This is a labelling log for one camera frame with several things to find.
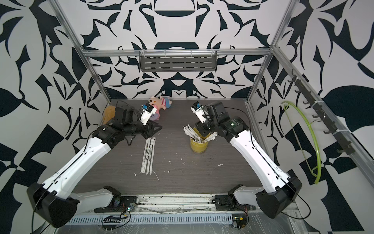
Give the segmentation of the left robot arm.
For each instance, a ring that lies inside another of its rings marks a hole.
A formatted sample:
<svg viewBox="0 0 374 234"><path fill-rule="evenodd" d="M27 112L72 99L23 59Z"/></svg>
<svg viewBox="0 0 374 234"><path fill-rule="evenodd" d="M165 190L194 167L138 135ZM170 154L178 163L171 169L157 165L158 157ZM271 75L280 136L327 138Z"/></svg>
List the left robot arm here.
<svg viewBox="0 0 374 234"><path fill-rule="evenodd" d="M49 224L59 228L75 215L103 208L116 210L121 193L106 186L100 190L74 194L73 190L88 171L127 136L149 138L162 129L151 121L156 108L145 104L136 113L132 107L115 107L114 117L89 136L85 146L43 184L33 183L27 189L33 210Z"/></svg>

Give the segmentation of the white straw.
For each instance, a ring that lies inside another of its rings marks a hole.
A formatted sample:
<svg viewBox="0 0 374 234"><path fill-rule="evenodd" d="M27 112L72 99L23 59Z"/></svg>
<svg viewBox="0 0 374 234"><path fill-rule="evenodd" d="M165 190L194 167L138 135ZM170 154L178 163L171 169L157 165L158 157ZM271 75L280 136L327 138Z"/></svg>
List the white straw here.
<svg viewBox="0 0 374 234"><path fill-rule="evenodd" d="M145 166L146 163L146 156L147 156L147 150L148 150L148 145L149 145L150 140L147 138L146 143L145 143L145 149L144 149L144 154L143 154L143 159L142 159L142 165L141 165L141 170L140 173L143 173L143 167Z"/></svg>
<svg viewBox="0 0 374 234"><path fill-rule="evenodd" d="M149 150L150 150L151 143L152 143L152 139L151 138L148 138L148 139L150 140L150 142L149 142L148 150L147 150L146 163L145 163L145 166L143 167L143 173L146 172L146 167L147 167L147 164L148 164L148 157L149 157Z"/></svg>
<svg viewBox="0 0 374 234"><path fill-rule="evenodd" d="M153 155L153 144L154 144L154 138L149 138L149 143L147 146L147 152L146 152L146 159L145 159L145 167L144 167L144 173L149 174L150 171L150 165L151 165L151 158Z"/></svg>
<svg viewBox="0 0 374 234"><path fill-rule="evenodd" d="M149 175L149 169L150 169L151 150L152 150L152 143L151 143L151 147L150 147L150 150L149 150L148 164L147 164L147 169L146 169L146 174L147 175Z"/></svg>
<svg viewBox="0 0 374 234"><path fill-rule="evenodd" d="M154 149L155 149L155 142L156 137L153 137L152 139L152 150L151 150L151 160L150 160L150 169L149 169L149 175L153 173L153 159L154 159Z"/></svg>

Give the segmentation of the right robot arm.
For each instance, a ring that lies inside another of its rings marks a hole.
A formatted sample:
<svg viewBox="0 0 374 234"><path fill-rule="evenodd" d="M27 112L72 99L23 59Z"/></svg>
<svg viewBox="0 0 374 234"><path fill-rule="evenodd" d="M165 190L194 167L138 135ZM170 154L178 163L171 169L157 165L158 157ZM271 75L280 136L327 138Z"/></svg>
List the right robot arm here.
<svg viewBox="0 0 374 234"><path fill-rule="evenodd" d="M238 185L229 192L234 205L257 206L269 218L275 218L295 201L302 188L301 181L279 168L252 134L251 127L240 117L230 117L223 103L203 106L195 102L192 112L199 121L199 133L217 133L246 160L261 182L260 187Z"/></svg>

